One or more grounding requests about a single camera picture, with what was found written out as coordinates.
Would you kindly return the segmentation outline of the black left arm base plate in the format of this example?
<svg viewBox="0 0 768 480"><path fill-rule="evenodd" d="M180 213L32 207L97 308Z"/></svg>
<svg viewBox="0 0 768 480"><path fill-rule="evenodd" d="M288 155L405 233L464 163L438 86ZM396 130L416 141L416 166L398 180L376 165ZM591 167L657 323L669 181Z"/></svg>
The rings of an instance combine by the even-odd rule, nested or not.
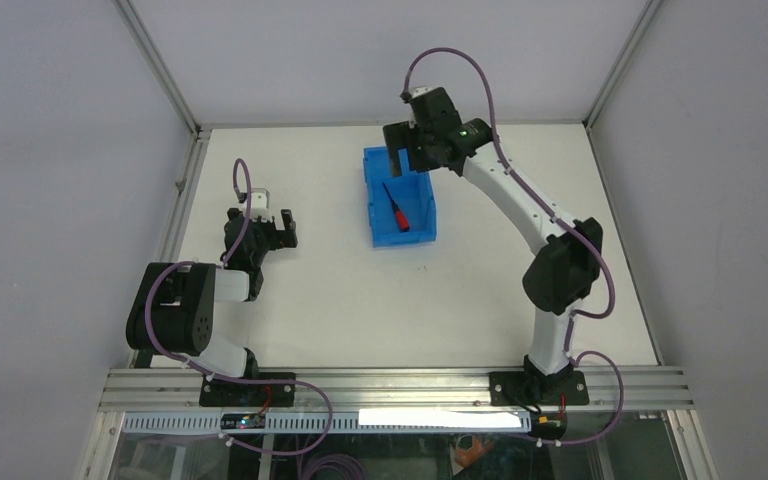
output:
<svg viewBox="0 0 768 480"><path fill-rule="evenodd" d="M266 404L270 407L292 407L295 401L295 385L289 380L295 380L296 374L289 371L266 372L260 374L261 380L267 380L265 385L243 385L218 379L208 381L203 379L198 404L201 407L239 407L261 408Z"/></svg>

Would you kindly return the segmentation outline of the red handled screwdriver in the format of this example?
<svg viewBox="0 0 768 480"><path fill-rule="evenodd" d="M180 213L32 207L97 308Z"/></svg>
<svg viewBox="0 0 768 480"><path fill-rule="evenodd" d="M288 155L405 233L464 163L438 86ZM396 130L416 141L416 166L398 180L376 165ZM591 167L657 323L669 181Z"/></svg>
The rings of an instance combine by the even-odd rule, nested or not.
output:
<svg viewBox="0 0 768 480"><path fill-rule="evenodd" d="M399 231L402 233L408 232L410 230L410 223L408 221L407 216L404 214L404 212L402 211L398 203L395 201L394 197L392 196L392 193L390 192L388 185L385 182L383 182L382 187L384 188L384 191L390 202L391 210L393 212L394 219Z"/></svg>

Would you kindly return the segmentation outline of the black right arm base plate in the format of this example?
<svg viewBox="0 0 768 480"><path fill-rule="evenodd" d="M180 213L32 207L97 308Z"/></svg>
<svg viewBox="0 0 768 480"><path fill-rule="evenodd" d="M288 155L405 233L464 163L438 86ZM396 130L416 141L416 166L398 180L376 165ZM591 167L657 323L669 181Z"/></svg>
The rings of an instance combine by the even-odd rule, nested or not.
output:
<svg viewBox="0 0 768 480"><path fill-rule="evenodd" d="M540 379L524 371L488 374L492 406L586 406L590 396L585 376L573 370L561 378Z"/></svg>

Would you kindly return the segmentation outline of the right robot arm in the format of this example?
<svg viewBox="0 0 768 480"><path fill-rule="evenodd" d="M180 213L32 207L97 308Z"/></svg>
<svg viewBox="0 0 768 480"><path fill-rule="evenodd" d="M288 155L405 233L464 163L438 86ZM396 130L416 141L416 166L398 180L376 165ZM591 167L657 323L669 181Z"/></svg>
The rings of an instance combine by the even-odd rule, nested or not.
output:
<svg viewBox="0 0 768 480"><path fill-rule="evenodd" d="M463 120L444 88L417 87L400 98L411 116L383 128L391 159L406 158L412 172L445 168L464 178L500 209L534 256L522 279L535 307L524 390L535 404L548 405L573 373L572 317L600 275L602 226L594 218L569 215L528 186L525 175L500 154L495 129L480 118Z"/></svg>

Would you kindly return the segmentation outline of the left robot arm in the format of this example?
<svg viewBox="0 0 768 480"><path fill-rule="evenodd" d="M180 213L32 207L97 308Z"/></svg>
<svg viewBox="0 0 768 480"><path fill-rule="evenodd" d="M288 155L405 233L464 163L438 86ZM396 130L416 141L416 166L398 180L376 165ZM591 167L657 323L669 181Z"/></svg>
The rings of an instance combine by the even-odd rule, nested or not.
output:
<svg viewBox="0 0 768 480"><path fill-rule="evenodd" d="M223 394L237 406L248 406L261 392L255 354L215 331L214 307L255 301L267 254L297 247L298 237L289 209L280 211L280 227L267 210L246 218L243 210L231 208L227 216L226 250L219 265L185 261L146 266L125 335L134 350L164 355L222 380Z"/></svg>

